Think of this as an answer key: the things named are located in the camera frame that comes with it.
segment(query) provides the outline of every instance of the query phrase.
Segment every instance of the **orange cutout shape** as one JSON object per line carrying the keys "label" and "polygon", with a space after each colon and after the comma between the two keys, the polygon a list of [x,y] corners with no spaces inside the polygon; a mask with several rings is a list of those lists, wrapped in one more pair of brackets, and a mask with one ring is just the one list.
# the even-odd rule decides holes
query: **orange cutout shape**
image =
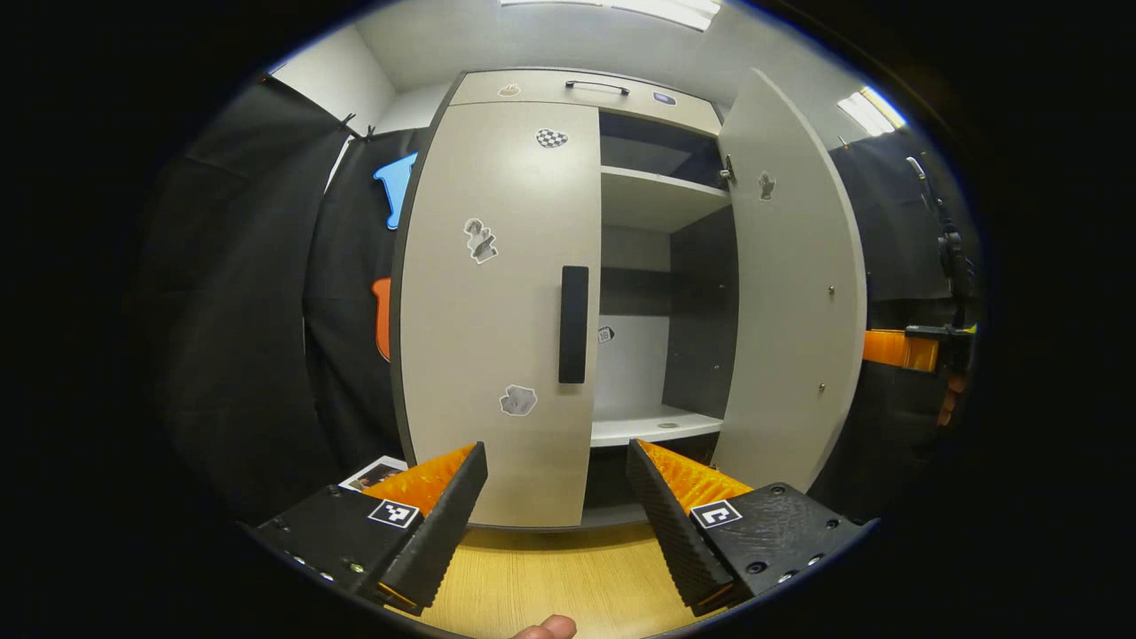
{"label": "orange cutout shape", "polygon": [[375,280],[370,292],[378,300],[375,310],[375,346],[383,359],[391,360],[391,279]]}
{"label": "orange cutout shape", "polygon": [[418,464],[414,468],[387,478],[375,486],[364,490],[362,493],[375,499],[390,499],[407,506],[418,508],[423,516],[429,514],[437,505],[437,500],[450,486],[453,474],[461,467],[461,463],[474,449],[474,443],[465,448],[459,448],[453,453],[446,453],[441,457],[435,457],[429,462]]}
{"label": "orange cutout shape", "polygon": [[683,457],[661,446],[636,439],[646,456],[659,470],[670,492],[678,499],[683,511],[690,514],[691,508],[745,495],[753,490],[736,479],[720,473],[709,466],[703,466],[694,459]]}

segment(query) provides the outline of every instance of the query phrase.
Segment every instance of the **shelf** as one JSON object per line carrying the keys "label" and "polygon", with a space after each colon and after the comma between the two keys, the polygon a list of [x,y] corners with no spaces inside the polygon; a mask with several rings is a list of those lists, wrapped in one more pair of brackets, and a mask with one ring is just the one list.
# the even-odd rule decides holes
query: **shelf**
{"label": "shelf", "polygon": [[[661,429],[659,424],[678,424]],[[721,420],[687,413],[670,406],[626,408],[596,412],[592,417],[592,448],[627,446],[632,439],[666,441],[699,434],[716,433]]]}
{"label": "shelf", "polygon": [[603,223],[674,233],[729,206],[729,193],[630,168],[600,167]]}

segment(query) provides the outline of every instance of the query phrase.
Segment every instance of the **black drawer handle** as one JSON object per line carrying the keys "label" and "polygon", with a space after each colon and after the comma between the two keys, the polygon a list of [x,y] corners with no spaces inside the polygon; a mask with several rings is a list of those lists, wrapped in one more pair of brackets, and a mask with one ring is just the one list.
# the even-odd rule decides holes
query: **black drawer handle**
{"label": "black drawer handle", "polygon": [[560,383],[584,383],[587,360],[587,266],[560,269]]}
{"label": "black drawer handle", "polygon": [[624,96],[630,96],[632,94],[632,90],[630,89],[628,89],[626,86],[617,86],[615,84],[604,84],[602,82],[588,82],[586,80],[569,80],[568,82],[565,82],[565,86],[567,86],[568,89],[571,89],[573,86],[576,86],[577,84],[595,84],[596,86],[607,86],[609,89],[618,89],[619,92],[623,93]]}

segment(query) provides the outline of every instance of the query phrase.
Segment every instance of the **orange object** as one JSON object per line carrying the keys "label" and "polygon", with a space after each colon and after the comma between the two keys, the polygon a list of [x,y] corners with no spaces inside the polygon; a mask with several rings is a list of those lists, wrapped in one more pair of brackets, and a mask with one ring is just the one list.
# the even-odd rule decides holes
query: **orange object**
{"label": "orange object", "polygon": [[391,360],[391,279],[375,280],[370,292],[378,300],[375,310],[375,347],[383,359]]}
{"label": "orange object", "polygon": [[461,463],[469,456],[469,451],[474,449],[474,446],[470,443],[453,453],[448,453],[429,462],[418,464],[414,468],[402,471],[392,478],[369,487],[362,493],[375,499],[391,499],[399,504],[414,506],[425,517],[437,505],[437,500],[442,497],[445,487],[450,486],[453,473],[458,472]]}
{"label": "orange object", "polygon": [[934,371],[938,341],[909,338],[903,331],[864,331],[863,358],[916,371]]}
{"label": "orange object", "polygon": [[690,514],[691,508],[745,495],[753,490],[744,483],[699,464],[698,462],[671,453],[661,446],[636,439],[646,456],[659,470],[670,492],[678,499],[683,511]]}

